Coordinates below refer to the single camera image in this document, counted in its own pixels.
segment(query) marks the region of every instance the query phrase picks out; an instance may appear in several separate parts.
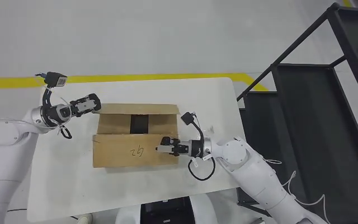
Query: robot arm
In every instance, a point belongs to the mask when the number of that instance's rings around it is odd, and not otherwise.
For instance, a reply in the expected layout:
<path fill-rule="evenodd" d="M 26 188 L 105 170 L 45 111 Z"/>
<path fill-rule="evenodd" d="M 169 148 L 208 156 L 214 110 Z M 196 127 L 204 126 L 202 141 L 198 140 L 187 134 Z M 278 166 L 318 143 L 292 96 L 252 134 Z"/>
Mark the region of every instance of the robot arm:
<path fill-rule="evenodd" d="M 48 84 L 48 88 L 63 86 L 66 76 L 53 74 L 47 74 L 48 82 L 55 83 L 53 86 Z M 43 105 L 29 110 L 22 120 L 0 119 L 0 224 L 4 224 L 10 200 L 28 172 L 39 134 L 61 126 L 64 137 L 71 138 L 69 130 L 62 124 L 73 116 L 79 117 L 101 108 L 101 102 L 95 94 L 71 101 L 69 105 L 55 106 L 51 105 L 49 97 L 47 91 Z"/>
<path fill-rule="evenodd" d="M 307 211 L 279 182 L 276 172 L 266 160 L 240 137 L 214 143 L 210 139 L 179 141 L 164 137 L 158 152 L 174 156 L 213 156 L 231 174 L 244 192 L 257 201 L 279 224 L 327 224 Z"/>

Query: cardboard box side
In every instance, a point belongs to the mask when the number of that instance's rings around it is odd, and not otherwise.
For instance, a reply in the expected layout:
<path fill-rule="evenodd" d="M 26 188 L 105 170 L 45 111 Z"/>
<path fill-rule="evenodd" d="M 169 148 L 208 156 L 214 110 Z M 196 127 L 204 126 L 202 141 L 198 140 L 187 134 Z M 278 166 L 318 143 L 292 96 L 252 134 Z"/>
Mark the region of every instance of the cardboard box side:
<path fill-rule="evenodd" d="M 164 136 L 175 134 L 99 134 L 93 136 L 93 167 L 178 164 L 178 158 L 156 151 Z"/>
<path fill-rule="evenodd" d="M 177 134 L 176 114 L 151 114 L 148 121 L 149 134 Z"/>
<path fill-rule="evenodd" d="M 97 134 L 129 134 L 130 118 L 128 114 L 100 114 Z"/>
<path fill-rule="evenodd" d="M 102 104 L 98 114 L 179 114 L 174 104 Z"/>

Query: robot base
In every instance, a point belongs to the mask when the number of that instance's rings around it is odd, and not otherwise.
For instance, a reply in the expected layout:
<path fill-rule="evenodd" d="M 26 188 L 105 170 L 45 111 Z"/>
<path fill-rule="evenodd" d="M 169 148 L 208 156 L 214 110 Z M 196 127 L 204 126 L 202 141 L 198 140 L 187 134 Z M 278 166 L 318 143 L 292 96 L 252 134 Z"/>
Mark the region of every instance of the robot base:
<path fill-rule="evenodd" d="M 116 224 L 188 223 L 218 224 L 206 194 L 120 208 Z"/>

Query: black metal stairs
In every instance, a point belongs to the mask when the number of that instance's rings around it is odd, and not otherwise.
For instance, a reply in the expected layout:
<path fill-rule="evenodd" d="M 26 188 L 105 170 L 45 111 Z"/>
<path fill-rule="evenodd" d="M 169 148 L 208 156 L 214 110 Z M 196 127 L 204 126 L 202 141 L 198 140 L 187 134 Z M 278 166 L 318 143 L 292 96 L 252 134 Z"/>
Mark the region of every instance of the black metal stairs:
<path fill-rule="evenodd" d="M 343 57 L 329 65 L 280 64 L 326 19 Z M 244 99 L 247 142 L 264 158 L 283 162 L 270 164 L 282 183 L 297 171 L 291 191 L 300 201 L 325 194 L 332 224 L 358 223 L 358 125 L 334 69 L 346 59 L 358 80 L 358 9 L 335 3 L 237 99 Z M 270 72 L 277 92 L 249 92 Z M 254 203 L 238 190 L 239 205 Z M 322 202 L 307 208 L 324 218 Z"/>

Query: yellow floor line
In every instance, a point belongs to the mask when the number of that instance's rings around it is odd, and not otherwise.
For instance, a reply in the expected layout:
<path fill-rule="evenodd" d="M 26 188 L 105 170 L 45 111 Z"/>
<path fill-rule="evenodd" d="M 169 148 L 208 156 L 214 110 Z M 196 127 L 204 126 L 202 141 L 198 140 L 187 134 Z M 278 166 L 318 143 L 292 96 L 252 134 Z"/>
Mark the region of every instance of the yellow floor line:
<path fill-rule="evenodd" d="M 350 0 L 343 0 L 343 5 L 345 7 L 352 7 L 353 6 Z"/>
<path fill-rule="evenodd" d="M 176 80 L 185 78 L 218 78 L 228 77 L 233 82 L 244 82 L 250 85 L 254 79 L 246 73 L 215 73 L 215 74 L 118 74 L 103 76 L 69 76 L 67 83 L 85 82 L 117 82 L 117 81 L 140 81 L 140 80 Z M 35 77 L 23 78 L 0 78 L 0 88 L 31 88 L 39 87 L 42 80 Z M 254 87 L 256 91 L 268 91 L 261 84 Z"/>

